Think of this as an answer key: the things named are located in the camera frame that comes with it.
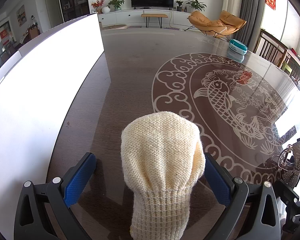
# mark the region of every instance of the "dark wooden table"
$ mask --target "dark wooden table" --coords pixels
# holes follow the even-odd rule
[[[233,176],[258,184],[281,176],[269,158],[300,137],[300,92],[283,71],[201,33],[110,30],[103,32],[103,42],[105,52],[64,120],[47,176],[47,181],[62,176],[86,152],[95,154],[97,168],[71,206],[92,239],[131,239],[133,193],[123,179],[121,132],[145,114],[173,111],[195,122],[205,151]],[[201,88],[208,96],[197,96]],[[202,240],[223,209],[200,178],[182,239]]]

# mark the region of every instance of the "wooden side table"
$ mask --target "wooden side table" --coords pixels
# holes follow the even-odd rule
[[[156,14],[156,13],[143,13],[141,14],[141,17],[146,18],[146,28],[149,27],[149,22],[151,17],[157,17],[159,20],[160,28],[162,29],[162,18],[168,18],[166,14]]]

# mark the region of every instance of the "silver screw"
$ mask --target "silver screw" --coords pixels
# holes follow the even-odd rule
[[[266,187],[271,187],[271,183],[270,183],[269,181],[265,181],[265,182],[264,182],[264,185],[265,185]]]
[[[234,178],[234,181],[235,181],[236,183],[238,183],[238,184],[241,184],[241,183],[243,182],[243,180],[242,180],[241,178],[239,178],[239,177],[235,177],[235,178]]]
[[[29,187],[31,185],[31,182],[30,181],[26,181],[25,183],[24,183],[24,186],[25,187]]]
[[[55,177],[53,180],[52,180],[52,182],[54,183],[54,184],[57,184],[57,183],[59,183],[61,181],[61,179],[59,178],[59,177]]]

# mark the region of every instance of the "glittery bow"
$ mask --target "glittery bow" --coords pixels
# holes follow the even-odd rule
[[[300,141],[293,144],[292,152],[295,161],[294,169],[286,171],[282,178],[291,188],[294,188],[300,177]]]

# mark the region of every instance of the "blue gripper pad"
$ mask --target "blue gripper pad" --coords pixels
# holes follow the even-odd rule
[[[204,169],[204,176],[207,179],[210,188],[212,189],[219,204],[226,207],[231,201],[231,189],[220,175],[218,170],[211,163],[209,158],[206,158],[206,167]]]
[[[63,200],[67,207],[77,203],[95,168],[96,157],[90,153],[65,187]]]

